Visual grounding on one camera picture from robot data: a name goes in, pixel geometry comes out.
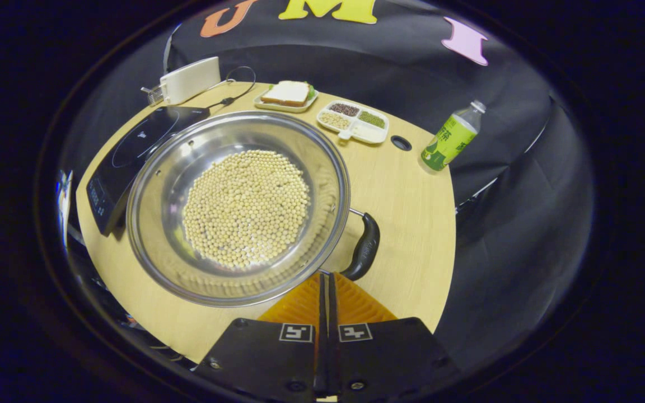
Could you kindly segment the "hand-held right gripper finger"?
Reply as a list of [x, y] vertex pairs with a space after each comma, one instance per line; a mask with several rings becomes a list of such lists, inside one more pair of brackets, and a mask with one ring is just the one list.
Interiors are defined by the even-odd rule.
[[328, 380], [340, 398], [422, 398], [460, 370], [419, 318], [396, 318], [356, 283], [329, 275]]
[[326, 291], [315, 274], [258, 319], [236, 318], [197, 367], [208, 382], [254, 401], [313, 401], [325, 392]]

